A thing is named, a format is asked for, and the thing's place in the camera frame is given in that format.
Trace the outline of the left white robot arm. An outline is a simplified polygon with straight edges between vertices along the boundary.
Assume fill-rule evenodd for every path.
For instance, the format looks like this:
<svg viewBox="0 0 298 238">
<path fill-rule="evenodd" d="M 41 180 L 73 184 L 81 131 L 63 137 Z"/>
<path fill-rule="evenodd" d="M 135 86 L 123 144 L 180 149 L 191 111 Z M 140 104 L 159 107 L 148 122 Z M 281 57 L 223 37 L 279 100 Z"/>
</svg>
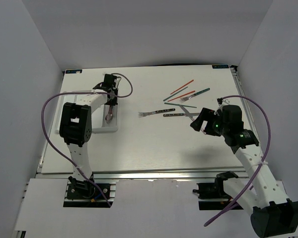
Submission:
<svg viewBox="0 0 298 238">
<path fill-rule="evenodd" d="M 88 158 L 87 143 L 92 134 L 118 130 L 118 85 L 120 77 L 105 74 L 103 82 L 75 103 L 63 105 L 59 134 L 66 143 L 74 172 L 69 181 L 85 198 L 94 195 L 93 172 Z"/>
</svg>

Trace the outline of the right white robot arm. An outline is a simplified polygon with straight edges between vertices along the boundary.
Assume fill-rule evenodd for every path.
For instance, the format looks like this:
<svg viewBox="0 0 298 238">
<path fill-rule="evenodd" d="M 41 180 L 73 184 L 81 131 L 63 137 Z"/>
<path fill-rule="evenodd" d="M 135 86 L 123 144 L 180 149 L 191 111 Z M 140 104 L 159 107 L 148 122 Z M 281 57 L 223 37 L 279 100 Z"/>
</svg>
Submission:
<svg viewBox="0 0 298 238">
<path fill-rule="evenodd" d="M 218 174 L 212 192 L 232 201 L 204 223 L 207 227 L 224 213 L 239 205 L 250 217 L 254 232 L 260 238 L 294 233 L 298 228 L 298 201 L 291 201 L 273 176 L 259 140 L 252 130 L 244 128 L 242 110 L 229 103 L 230 96 L 218 98 L 216 110 L 202 108 L 190 126 L 205 135 L 223 137 L 226 145 L 241 162 L 249 181 L 244 184 L 233 172 Z"/>
</svg>

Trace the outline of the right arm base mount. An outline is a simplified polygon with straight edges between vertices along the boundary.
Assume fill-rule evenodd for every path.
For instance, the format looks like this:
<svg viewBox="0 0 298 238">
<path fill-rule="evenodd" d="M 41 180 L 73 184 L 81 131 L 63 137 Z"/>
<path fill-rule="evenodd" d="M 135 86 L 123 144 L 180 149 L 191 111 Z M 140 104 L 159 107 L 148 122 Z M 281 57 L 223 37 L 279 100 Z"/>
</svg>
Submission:
<svg viewBox="0 0 298 238">
<path fill-rule="evenodd" d="M 198 183 L 197 188 L 192 190 L 198 197 L 200 211 L 220 211 L 228 206 L 233 198 L 226 193 L 220 192 L 214 183 Z"/>
</svg>

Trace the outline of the pink handled knife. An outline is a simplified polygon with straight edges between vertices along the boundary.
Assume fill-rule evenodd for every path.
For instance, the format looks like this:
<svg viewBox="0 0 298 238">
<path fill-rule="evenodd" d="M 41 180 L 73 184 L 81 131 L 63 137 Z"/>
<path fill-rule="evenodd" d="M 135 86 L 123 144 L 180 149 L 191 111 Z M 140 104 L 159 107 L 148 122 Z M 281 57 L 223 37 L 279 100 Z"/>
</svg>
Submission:
<svg viewBox="0 0 298 238">
<path fill-rule="evenodd" d="M 192 114 L 183 105 L 180 105 L 179 107 L 183 110 L 184 114 L 191 119 L 192 124 L 194 126 L 193 129 L 195 131 L 201 131 L 202 133 L 204 133 L 202 127 L 201 126 L 197 126 L 197 124 L 195 123 L 195 119 L 193 118 Z"/>
</svg>

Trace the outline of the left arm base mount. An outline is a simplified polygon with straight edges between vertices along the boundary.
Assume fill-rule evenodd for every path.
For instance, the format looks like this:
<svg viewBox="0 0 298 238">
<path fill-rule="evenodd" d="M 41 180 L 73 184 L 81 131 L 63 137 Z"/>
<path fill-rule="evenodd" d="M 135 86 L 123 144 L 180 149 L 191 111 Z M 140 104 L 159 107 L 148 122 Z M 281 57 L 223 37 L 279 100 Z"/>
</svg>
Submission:
<svg viewBox="0 0 298 238">
<path fill-rule="evenodd" d="M 88 181 L 69 177 L 63 207 L 65 208 L 110 208 L 111 184 L 99 183 L 99 189 Z"/>
</svg>

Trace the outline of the pink handled spoon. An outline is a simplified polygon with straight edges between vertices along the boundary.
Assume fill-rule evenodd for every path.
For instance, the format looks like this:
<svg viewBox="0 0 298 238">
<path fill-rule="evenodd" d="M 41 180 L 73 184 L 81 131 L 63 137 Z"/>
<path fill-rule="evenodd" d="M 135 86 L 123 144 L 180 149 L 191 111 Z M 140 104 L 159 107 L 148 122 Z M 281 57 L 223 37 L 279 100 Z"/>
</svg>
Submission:
<svg viewBox="0 0 298 238">
<path fill-rule="evenodd" d="M 107 119 L 113 119 L 113 108 L 114 108 L 113 105 L 110 105 L 109 106 L 107 115 L 105 117 L 105 120 L 107 120 Z"/>
</svg>

